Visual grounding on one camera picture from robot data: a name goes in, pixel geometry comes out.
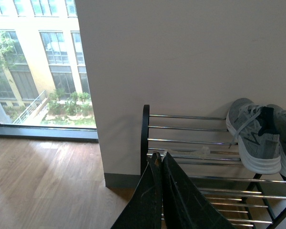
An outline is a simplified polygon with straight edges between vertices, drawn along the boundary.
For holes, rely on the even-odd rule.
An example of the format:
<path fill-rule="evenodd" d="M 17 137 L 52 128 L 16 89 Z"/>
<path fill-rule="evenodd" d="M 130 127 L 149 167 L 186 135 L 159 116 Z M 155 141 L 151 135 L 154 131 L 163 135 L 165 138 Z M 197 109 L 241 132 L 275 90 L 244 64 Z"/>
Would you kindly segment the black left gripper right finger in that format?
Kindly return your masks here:
<path fill-rule="evenodd" d="M 162 161 L 163 211 L 168 229 L 234 229 L 168 153 Z"/>

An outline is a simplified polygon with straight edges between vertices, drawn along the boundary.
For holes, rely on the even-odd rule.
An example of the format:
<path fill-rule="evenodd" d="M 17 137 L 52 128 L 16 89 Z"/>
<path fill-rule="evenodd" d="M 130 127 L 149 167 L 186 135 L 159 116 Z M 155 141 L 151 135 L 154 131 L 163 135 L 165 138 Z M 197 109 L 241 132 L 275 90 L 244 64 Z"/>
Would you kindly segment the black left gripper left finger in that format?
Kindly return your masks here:
<path fill-rule="evenodd" d="M 162 158 L 158 152 L 148 164 L 135 192 L 113 229 L 160 229 L 162 227 Z"/>

